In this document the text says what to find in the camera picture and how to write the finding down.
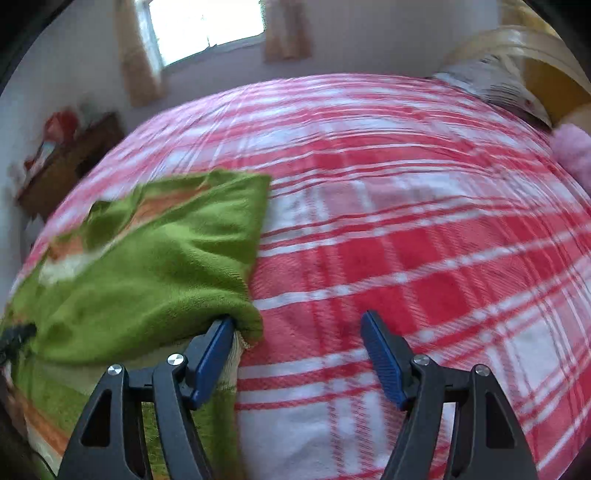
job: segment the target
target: white wall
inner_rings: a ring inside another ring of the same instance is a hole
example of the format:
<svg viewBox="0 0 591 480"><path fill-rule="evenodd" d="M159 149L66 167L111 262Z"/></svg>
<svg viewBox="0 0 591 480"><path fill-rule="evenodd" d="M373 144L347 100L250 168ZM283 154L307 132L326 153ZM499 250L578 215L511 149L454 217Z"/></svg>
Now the white wall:
<svg viewBox="0 0 591 480"><path fill-rule="evenodd" d="M236 86L332 72L425 76L476 31L498 25L496 0L304 0L314 55L276 64L260 46L171 66L166 98L132 109L119 71L113 0L74 0L39 36L0 96L0 187L5 170L41 141L46 118L91 94L121 113L127 130L155 113ZM20 267L22 215L0 196L0 302Z"/></svg>

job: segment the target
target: pink stuffed toy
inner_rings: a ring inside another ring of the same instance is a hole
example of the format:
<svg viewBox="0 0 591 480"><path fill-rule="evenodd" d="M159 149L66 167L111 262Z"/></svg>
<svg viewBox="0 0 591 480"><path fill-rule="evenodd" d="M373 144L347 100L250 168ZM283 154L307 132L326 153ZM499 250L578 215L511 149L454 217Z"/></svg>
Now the pink stuffed toy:
<svg viewBox="0 0 591 480"><path fill-rule="evenodd" d="M573 124L558 127L550 138L554 160L591 194L591 137Z"/></svg>

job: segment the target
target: plaid blanket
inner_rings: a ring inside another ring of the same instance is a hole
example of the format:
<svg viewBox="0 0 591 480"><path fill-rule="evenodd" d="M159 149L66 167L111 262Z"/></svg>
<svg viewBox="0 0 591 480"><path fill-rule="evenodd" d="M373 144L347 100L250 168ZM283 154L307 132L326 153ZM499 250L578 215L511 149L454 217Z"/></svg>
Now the plaid blanket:
<svg viewBox="0 0 591 480"><path fill-rule="evenodd" d="M252 479L379 478L402 415L359 337L369 308L443 365L490 365L540 478L567 468L591 433L591 201L544 134L438 80L241 87L135 130L57 209L21 278L97 199L213 167L274 179L250 285L265 339L238 372Z"/></svg>

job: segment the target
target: pillow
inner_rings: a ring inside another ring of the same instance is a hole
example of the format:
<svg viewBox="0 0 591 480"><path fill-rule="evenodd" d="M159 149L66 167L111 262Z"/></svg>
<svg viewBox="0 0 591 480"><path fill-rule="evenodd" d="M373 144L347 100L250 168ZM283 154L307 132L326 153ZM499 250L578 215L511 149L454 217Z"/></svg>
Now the pillow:
<svg viewBox="0 0 591 480"><path fill-rule="evenodd" d="M487 55L480 60L456 63L433 77L500 106L533 127L544 130L552 127L546 109L525 88L519 70L507 56Z"/></svg>

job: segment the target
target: beige curtain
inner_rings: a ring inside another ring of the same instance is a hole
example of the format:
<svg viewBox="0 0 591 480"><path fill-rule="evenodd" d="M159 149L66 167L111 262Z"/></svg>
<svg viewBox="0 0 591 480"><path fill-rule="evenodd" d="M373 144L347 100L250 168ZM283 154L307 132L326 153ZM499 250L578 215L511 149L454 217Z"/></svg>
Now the beige curtain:
<svg viewBox="0 0 591 480"><path fill-rule="evenodd" d="M119 64L131 105L144 106L164 95L160 52L142 0L115 0Z"/></svg>
<svg viewBox="0 0 591 480"><path fill-rule="evenodd" d="M264 0L265 61L311 56L304 6L299 0Z"/></svg>

